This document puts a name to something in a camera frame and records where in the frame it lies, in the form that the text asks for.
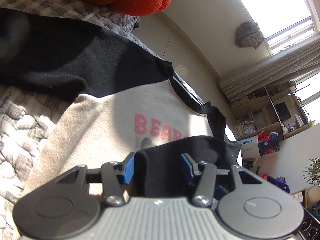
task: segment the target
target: purple bag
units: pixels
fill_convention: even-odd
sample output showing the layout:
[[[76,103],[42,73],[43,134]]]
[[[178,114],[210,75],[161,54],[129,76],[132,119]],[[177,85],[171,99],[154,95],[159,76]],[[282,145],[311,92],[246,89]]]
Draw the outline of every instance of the purple bag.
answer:
[[[285,192],[290,193],[290,189],[289,189],[288,184],[285,182],[285,178],[283,178],[283,177],[275,178],[275,177],[269,176],[267,178],[267,181],[269,181],[273,185],[276,185],[277,187],[284,190]]]

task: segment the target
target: gray checkered blanket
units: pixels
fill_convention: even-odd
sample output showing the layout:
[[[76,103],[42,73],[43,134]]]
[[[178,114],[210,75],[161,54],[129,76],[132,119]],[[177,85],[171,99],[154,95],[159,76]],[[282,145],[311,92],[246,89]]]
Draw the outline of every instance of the gray checkered blanket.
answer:
[[[0,86],[0,239],[11,240],[12,209],[68,103]]]
[[[158,57],[137,37],[131,34],[136,16],[118,13],[108,6],[97,6],[81,0],[0,0],[0,7],[50,17],[63,17],[90,22],[138,44]]]

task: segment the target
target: window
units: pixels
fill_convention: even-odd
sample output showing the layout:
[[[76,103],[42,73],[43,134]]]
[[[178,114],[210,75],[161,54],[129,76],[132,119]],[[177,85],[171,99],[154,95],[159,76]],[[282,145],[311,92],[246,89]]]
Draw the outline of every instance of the window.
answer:
[[[320,122],[320,73],[298,84],[296,91],[309,120]]]
[[[305,0],[241,0],[266,37],[273,54],[296,44],[315,30]]]

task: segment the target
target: metal screw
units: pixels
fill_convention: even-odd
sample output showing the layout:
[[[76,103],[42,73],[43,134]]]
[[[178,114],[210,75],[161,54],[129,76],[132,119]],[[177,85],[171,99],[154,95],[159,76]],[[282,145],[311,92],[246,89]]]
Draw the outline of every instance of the metal screw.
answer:
[[[122,203],[122,199],[119,196],[109,196],[107,197],[107,202],[112,205],[119,205]]]
[[[193,198],[193,202],[195,203],[195,204],[198,204],[198,205],[203,205],[203,204],[207,204],[207,203],[209,203],[209,199],[207,199],[206,197],[204,197],[204,196],[195,196],[194,198]]]

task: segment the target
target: curtain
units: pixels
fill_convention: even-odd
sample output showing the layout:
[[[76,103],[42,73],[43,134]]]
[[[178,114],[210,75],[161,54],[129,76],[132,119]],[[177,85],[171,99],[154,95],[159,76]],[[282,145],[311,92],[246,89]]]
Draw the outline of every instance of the curtain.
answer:
[[[271,83],[283,83],[320,71],[320,32],[254,66],[220,79],[220,88],[230,102]]]
[[[310,77],[313,77],[314,75],[318,74],[319,72],[320,72],[320,69],[317,68],[317,69],[315,69],[314,71],[310,71],[310,72],[308,72],[308,73],[305,74],[305,75],[302,75],[302,76],[299,76],[299,77],[295,78],[294,80],[295,80],[295,82],[296,82],[297,84],[300,84],[300,83],[302,83],[303,81],[309,79]]]

